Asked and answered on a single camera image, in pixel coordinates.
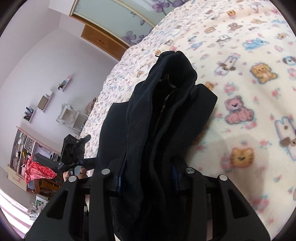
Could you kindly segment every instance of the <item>red floral fabric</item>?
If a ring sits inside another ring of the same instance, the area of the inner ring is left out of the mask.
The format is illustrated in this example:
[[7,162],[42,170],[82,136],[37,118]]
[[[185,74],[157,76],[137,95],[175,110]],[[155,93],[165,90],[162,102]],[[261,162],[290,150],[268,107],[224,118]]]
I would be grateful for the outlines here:
[[31,155],[27,161],[25,167],[25,182],[28,184],[31,180],[46,178],[53,179],[56,177],[56,173],[49,167],[42,166],[40,163],[33,161],[33,155]]

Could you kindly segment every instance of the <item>pink teddy bear print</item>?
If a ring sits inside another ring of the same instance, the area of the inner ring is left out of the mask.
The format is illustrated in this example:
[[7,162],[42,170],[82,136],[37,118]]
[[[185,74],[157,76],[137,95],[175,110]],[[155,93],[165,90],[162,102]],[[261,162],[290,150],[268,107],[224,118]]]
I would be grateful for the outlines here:
[[229,114],[225,116],[225,121],[229,125],[239,124],[245,121],[252,121],[254,112],[244,107],[241,96],[235,96],[224,102]]

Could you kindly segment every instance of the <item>bed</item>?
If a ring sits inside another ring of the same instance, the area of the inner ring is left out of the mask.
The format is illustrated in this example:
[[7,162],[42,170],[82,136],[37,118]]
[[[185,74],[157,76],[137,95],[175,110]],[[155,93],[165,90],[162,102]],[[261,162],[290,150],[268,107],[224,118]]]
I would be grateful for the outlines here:
[[274,238],[296,206],[295,44],[270,1],[189,1],[113,68],[81,133],[92,137],[85,157],[96,156],[112,103],[129,100],[160,53],[182,51],[198,73],[196,83],[218,96],[186,162],[204,175],[229,176]]

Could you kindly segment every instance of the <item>metal screw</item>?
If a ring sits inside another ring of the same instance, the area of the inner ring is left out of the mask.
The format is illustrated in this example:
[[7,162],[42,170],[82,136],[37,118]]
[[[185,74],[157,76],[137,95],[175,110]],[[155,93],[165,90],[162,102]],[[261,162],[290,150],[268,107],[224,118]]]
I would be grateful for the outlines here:
[[225,176],[225,175],[220,175],[219,178],[220,178],[220,180],[222,180],[222,181],[227,181],[227,179],[228,179],[228,177]]
[[188,168],[186,168],[186,172],[188,174],[192,174],[192,173],[194,173],[194,169],[192,167],[188,167]]
[[107,175],[109,173],[110,173],[110,170],[108,168],[105,168],[105,169],[102,170],[103,175]]
[[76,179],[77,179],[76,176],[71,176],[71,177],[68,178],[69,182],[71,182],[71,183],[76,181]]

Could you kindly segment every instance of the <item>hand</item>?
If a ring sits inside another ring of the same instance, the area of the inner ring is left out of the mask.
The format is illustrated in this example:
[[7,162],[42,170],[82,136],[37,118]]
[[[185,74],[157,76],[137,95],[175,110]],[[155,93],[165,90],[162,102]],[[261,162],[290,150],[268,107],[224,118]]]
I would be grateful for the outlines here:
[[[84,167],[80,168],[80,174],[78,175],[78,178],[79,179],[84,179],[84,178],[88,178],[88,176],[86,175],[86,169]],[[64,181],[67,181],[67,179],[69,178],[70,176],[70,172],[67,171],[67,172],[64,172],[63,173],[63,178],[64,178]]]
[[69,176],[70,176],[70,172],[69,172],[69,171],[64,172],[64,173],[63,173],[64,181],[67,181],[67,179],[69,178]]

